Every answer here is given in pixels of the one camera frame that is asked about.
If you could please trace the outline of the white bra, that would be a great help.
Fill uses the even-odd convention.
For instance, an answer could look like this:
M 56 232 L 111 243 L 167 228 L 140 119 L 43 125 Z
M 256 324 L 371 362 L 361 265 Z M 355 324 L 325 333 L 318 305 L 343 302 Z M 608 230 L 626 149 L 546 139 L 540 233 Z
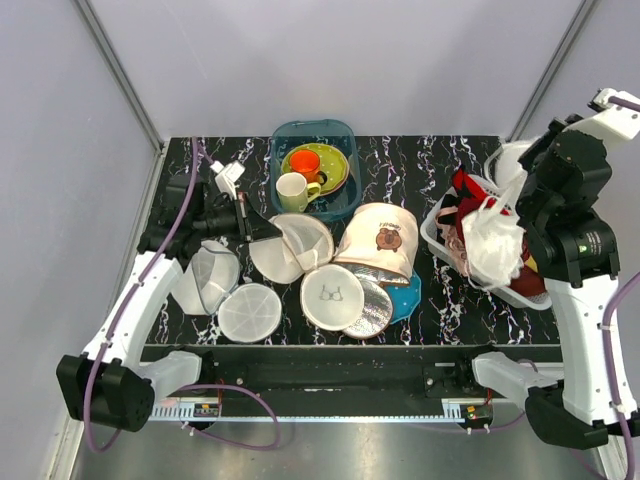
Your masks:
M 520 276 L 525 230 L 516 203 L 527 179 L 520 163 L 531 140 L 502 144 L 485 162 L 491 192 L 461 220 L 469 274 L 485 289 L 507 287 Z

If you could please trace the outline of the beige mesh bra laundry bag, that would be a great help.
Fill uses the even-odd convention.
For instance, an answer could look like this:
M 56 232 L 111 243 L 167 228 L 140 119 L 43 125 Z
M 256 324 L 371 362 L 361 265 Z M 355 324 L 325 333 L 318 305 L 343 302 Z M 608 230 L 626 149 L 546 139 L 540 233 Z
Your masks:
M 364 308 L 364 289 L 353 273 L 333 262 L 329 228 L 298 213 L 276 215 L 269 224 L 278 236 L 249 245 L 257 271 L 279 285 L 299 280 L 303 314 L 316 327 L 341 331 L 355 323 Z

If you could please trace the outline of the red bra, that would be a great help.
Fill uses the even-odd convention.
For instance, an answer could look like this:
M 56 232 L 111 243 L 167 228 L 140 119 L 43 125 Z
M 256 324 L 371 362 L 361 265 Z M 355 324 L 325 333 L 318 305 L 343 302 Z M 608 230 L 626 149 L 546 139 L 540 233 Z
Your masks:
M 508 287 L 523 296 L 545 291 L 527 247 L 524 230 L 507 209 L 496 213 L 496 199 L 460 198 L 456 228 L 464 242 L 470 274 L 489 287 Z

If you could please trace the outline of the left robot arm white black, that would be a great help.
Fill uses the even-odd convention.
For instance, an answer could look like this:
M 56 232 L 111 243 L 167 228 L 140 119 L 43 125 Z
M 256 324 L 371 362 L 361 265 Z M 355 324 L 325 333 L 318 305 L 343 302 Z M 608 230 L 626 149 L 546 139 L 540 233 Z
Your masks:
M 206 190 L 198 174 L 169 181 L 165 211 L 145 227 L 131 276 L 110 314 L 81 354 L 59 361 L 56 377 L 72 419 L 137 432 L 155 402 L 183 388 L 196 396 L 214 388 L 216 372 L 198 354 L 176 351 L 142 364 L 151 326 L 203 241 L 253 243 L 282 233 L 234 183 L 225 181 L 216 196 Z

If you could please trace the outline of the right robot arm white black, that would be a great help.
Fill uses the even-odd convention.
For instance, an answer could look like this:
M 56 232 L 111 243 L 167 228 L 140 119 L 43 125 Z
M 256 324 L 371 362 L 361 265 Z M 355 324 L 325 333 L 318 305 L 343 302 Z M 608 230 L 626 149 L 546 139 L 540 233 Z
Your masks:
M 563 378 L 546 377 L 490 346 L 453 374 L 463 395 L 488 388 L 512 401 L 550 445 L 587 450 L 611 435 L 639 434 L 616 330 L 617 241 L 593 208 L 612 176 L 608 145 L 620 137 L 603 114 L 571 115 L 553 120 L 517 158 L 526 180 L 514 216 L 551 299 Z

